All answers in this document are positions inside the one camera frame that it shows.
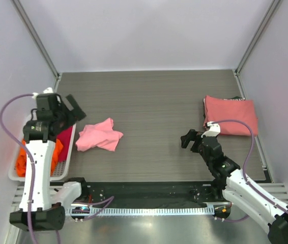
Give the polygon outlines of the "light pink t shirt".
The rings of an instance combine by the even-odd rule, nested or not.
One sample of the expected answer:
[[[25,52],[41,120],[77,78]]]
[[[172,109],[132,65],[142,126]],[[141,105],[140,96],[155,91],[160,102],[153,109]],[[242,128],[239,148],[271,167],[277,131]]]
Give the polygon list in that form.
[[[113,129],[114,121],[107,118],[95,125],[85,125],[79,132],[79,138],[75,142],[78,151],[86,151],[94,147],[115,151],[119,140],[124,136],[122,132]]]

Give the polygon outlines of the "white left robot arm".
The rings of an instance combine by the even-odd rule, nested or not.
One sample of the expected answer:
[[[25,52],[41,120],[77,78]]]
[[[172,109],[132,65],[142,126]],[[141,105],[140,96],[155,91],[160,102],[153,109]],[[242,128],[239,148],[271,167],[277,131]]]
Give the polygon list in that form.
[[[19,209],[10,213],[9,222],[28,232],[58,231],[65,223],[66,209],[75,200],[86,202],[90,191],[83,177],[74,177],[64,182],[63,187],[51,196],[51,161],[56,138],[84,119],[86,114],[72,95],[66,97],[73,108],[68,109],[51,87],[31,96],[36,100],[36,119],[27,121],[23,127],[27,155],[24,191]]]

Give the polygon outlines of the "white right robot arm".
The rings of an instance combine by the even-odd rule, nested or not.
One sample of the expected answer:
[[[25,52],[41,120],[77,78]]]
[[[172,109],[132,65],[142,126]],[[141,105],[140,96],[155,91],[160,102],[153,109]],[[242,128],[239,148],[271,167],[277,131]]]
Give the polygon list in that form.
[[[270,243],[288,243],[288,205],[259,186],[223,153],[217,140],[219,124],[210,123],[208,127],[205,132],[191,129],[180,140],[182,148],[193,142],[190,150],[200,154],[214,177],[212,198],[237,205],[266,232]]]

